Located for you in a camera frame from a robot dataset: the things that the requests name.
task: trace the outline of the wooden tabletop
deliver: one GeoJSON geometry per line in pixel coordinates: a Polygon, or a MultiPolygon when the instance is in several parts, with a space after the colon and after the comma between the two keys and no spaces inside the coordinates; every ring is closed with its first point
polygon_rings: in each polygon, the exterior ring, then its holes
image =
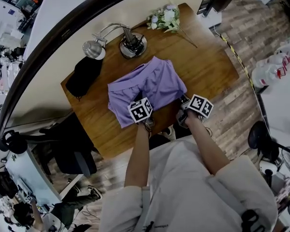
{"type": "MultiPolygon", "coordinates": [[[[151,30],[144,26],[133,30],[144,34],[147,39],[146,51],[137,58],[125,59],[121,55],[118,45],[122,36],[107,44],[101,74],[80,101],[65,87],[71,75],[61,83],[72,109],[105,159],[132,148],[137,130],[135,124],[121,129],[115,115],[107,108],[108,83],[149,62],[153,56],[172,61],[188,89],[189,97],[198,94],[210,100],[238,79],[235,68],[211,31],[202,26],[187,4],[179,5],[179,9],[180,26],[185,33],[164,33],[163,30],[151,30]]],[[[153,133],[173,124],[178,109],[179,102],[174,101],[155,111],[153,133]]]]}

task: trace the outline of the shorts waistband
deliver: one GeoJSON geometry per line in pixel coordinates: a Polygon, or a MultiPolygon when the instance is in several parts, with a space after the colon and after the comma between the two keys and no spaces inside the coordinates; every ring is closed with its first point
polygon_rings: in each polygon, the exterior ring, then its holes
{"type": "Polygon", "coordinates": [[[146,78],[148,78],[148,75],[150,73],[152,73],[159,66],[163,65],[163,62],[164,62],[164,60],[161,60],[157,57],[153,57],[148,63],[140,65],[139,67],[134,69],[132,72],[127,74],[127,75],[132,74],[134,71],[137,71],[138,68],[142,68],[141,72],[138,75],[132,77],[129,80],[125,80],[125,81],[120,81],[120,79],[122,78],[121,77],[117,81],[109,83],[108,84],[108,91],[110,91],[110,92],[120,91],[120,90],[128,89],[130,87],[135,87],[135,86],[141,84],[146,78]]]}

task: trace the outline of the pants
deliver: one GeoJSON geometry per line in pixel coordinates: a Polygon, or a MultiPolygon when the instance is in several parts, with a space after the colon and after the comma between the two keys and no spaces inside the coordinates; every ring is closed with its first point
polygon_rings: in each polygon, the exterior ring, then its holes
{"type": "Polygon", "coordinates": [[[62,203],[55,204],[52,214],[56,216],[66,227],[69,229],[73,222],[73,216],[75,209],[79,209],[86,204],[95,202],[97,200],[96,195],[77,196],[77,191],[72,188],[68,194],[63,198],[62,203]]]}
{"type": "MultiPolygon", "coordinates": [[[[181,127],[177,122],[173,124],[173,128],[176,134],[176,139],[191,135],[191,131],[189,129],[181,127]]],[[[170,142],[170,140],[162,135],[158,134],[153,135],[149,139],[149,150],[154,149],[160,145],[166,144],[168,142],[170,142]]]]}

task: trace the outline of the electric fan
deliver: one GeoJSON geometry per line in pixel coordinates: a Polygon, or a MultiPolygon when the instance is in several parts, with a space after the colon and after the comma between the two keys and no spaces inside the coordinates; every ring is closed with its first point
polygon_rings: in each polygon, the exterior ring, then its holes
{"type": "Polygon", "coordinates": [[[275,142],[263,121],[257,121],[250,129],[248,144],[250,148],[258,149],[258,155],[262,152],[263,156],[271,163],[277,160],[279,148],[281,148],[282,158],[290,171],[290,146],[285,147],[275,142]]]}

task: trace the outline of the purple shorts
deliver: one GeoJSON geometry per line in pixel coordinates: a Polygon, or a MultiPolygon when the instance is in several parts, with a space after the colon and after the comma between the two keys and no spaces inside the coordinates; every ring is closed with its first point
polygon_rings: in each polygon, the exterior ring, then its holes
{"type": "Polygon", "coordinates": [[[170,60],[153,57],[129,74],[108,84],[108,108],[116,115],[122,128],[133,124],[128,105],[142,92],[156,111],[187,92],[170,60]]]}

